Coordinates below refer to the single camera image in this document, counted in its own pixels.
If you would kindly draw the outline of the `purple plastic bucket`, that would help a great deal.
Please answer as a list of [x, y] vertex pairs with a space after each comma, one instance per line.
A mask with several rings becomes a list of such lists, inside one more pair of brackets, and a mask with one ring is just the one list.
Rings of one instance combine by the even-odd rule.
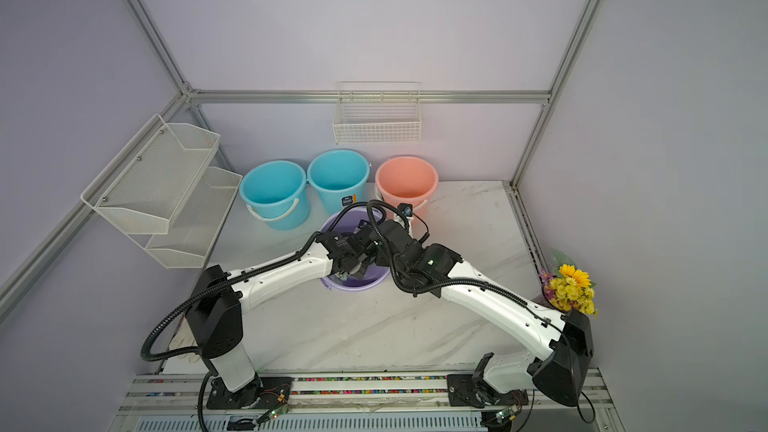
[[[333, 231], [344, 237], [353, 235], [362, 224], [368, 220], [368, 215], [363, 207], [352, 209], [347, 212], [335, 225]], [[375, 263], [367, 266], [364, 274], [359, 276], [348, 276], [346, 279], [338, 278], [335, 275], [323, 277], [322, 283], [328, 289], [337, 289], [345, 292], [361, 292], [370, 290], [379, 285], [390, 275], [387, 267], [381, 267]]]

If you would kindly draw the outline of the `teal plastic bucket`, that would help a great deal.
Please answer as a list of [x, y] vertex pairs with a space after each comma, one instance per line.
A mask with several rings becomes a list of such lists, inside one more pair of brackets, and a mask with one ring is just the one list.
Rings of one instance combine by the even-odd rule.
[[353, 150], [331, 150], [310, 163], [307, 178], [325, 211], [333, 215], [356, 202], [366, 202], [371, 164]]
[[266, 226], [292, 230], [310, 215], [306, 193], [307, 175], [295, 162], [275, 160], [249, 171], [242, 179], [239, 195], [248, 212]]

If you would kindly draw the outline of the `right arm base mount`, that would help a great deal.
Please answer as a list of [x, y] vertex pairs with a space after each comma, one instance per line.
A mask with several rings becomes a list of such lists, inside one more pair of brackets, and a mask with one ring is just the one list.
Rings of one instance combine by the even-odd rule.
[[493, 352], [486, 353], [472, 373], [452, 373], [446, 376], [447, 395], [451, 407], [466, 406], [483, 409], [488, 406], [529, 404], [526, 391], [516, 389], [501, 393], [485, 380], [484, 373], [493, 357]]

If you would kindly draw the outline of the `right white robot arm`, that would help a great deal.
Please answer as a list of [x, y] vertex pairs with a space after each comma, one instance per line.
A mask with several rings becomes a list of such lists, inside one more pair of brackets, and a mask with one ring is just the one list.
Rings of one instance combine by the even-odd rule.
[[483, 356], [470, 376], [470, 390], [481, 403], [496, 405], [514, 390], [535, 388], [560, 405], [578, 405], [594, 356], [586, 315], [532, 303], [487, 278], [455, 251], [440, 244], [425, 247], [393, 220], [374, 225], [371, 239], [377, 259], [391, 269], [401, 291], [460, 305], [525, 347], [512, 355]]

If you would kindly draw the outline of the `pink plastic bucket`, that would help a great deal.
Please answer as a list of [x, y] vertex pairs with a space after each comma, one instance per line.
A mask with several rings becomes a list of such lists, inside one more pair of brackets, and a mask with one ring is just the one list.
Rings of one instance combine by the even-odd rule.
[[423, 215], [439, 185], [434, 166], [415, 156], [397, 156], [383, 162], [375, 174], [377, 197], [397, 206], [410, 204], [413, 211]]

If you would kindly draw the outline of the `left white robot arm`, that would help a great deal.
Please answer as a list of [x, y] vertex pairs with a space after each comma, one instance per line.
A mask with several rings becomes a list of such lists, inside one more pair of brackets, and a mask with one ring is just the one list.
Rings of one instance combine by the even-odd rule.
[[331, 275], [361, 274], [375, 261], [379, 245], [367, 228], [353, 234], [315, 233], [299, 251], [239, 272], [219, 266], [204, 271], [196, 285], [205, 297], [185, 312], [198, 355], [225, 390], [239, 394], [263, 387], [243, 344], [242, 316], [305, 282]]

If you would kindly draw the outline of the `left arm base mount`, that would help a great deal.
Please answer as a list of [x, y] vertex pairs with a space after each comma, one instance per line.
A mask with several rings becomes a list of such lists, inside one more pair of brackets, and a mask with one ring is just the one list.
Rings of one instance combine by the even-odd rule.
[[223, 380], [215, 377], [206, 408], [209, 410], [255, 409], [273, 410], [288, 403], [294, 379], [291, 377], [256, 376], [255, 380], [238, 390], [229, 391]]

